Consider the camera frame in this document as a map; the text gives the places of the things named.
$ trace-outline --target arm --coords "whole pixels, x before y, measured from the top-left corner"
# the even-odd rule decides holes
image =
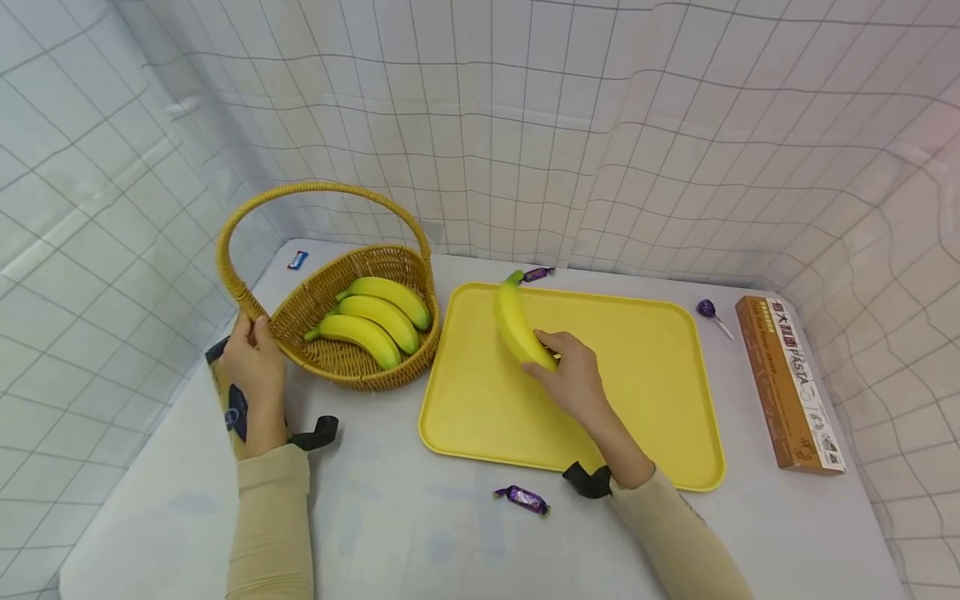
[[[596,355],[569,333],[537,332],[560,353],[550,372],[523,369],[580,423],[613,475],[613,507],[650,557],[672,600],[753,598],[727,549],[643,453],[607,402]]]
[[[286,359],[261,317],[243,315],[224,349],[223,365],[247,398],[248,457],[237,465],[240,511],[233,536],[228,600],[314,597],[306,496],[306,452],[287,444],[283,417]]]

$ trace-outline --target brown box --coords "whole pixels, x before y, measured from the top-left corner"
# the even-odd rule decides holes
[[[783,302],[744,296],[736,315],[777,464],[821,475],[846,472],[824,399]]]

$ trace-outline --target lollipop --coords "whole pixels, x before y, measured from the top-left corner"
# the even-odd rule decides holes
[[[727,337],[733,339],[733,334],[730,333],[730,330],[727,329],[727,326],[723,324],[723,321],[720,320],[720,317],[717,317],[717,307],[713,305],[713,302],[710,300],[700,300],[697,303],[697,312],[708,319],[715,319],[717,324],[720,325],[720,328],[723,329],[723,332],[727,334]]]

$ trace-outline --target grid pattern backdrop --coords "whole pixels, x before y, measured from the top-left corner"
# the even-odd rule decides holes
[[[437,252],[784,294],[904,588],[956,597],[958,20],[955,0],[0,0],[0,596],[54,585],[229,318],[228,212],[319,179],[392,197]],[[353,198],[261,212],[232,249],[250,282],[295,237],[412,243]]]

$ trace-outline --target basket handle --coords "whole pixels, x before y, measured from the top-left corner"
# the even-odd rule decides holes
[[[263,309],[260,302],[253,296],[253,292],[250,291],[250,288],[247,287],[244,280],[237,274],[236,269],[233,268],[233,263],[230,261],[230,236],[233,235],[233,231],[240,221],[258,206],[266,204],[271,200],[276,200],[277,198],[291,194],[299,194],[301,192],[341,192],[343,194],[352,194],[366,198],[373,203],[380,204],[392,210],[396,216],[402,219],[403,222],[407,224],[407,227],[414,232],[417,243],[420,245],[420,256],[423,258],[423,262],[426,263],[427,294],[431,296],[436,294],[433,283],[433,268],[430,266],[430,244],[427,243],[426,235],[423,233],[423,229],[420,228],[420,224],[417,223],[413,215],[407,212],[403,206],[400,206],[386,196],[371,192],[368,189],[356,185],[346,185],[334,181],[306,181],[292,185],[281,185],[280,187],[275,187],[272,190],[250,198],[230,215],[224,224],[224,228],[220,231],[220,237],[217,238],[217,271],[220,273],[220,279],[224,282],[227,291],[236,298],[237,303],[240,305],[240,310],[248,317],[256,319],[261,315],[269,315],[267,315],[267,311]]]

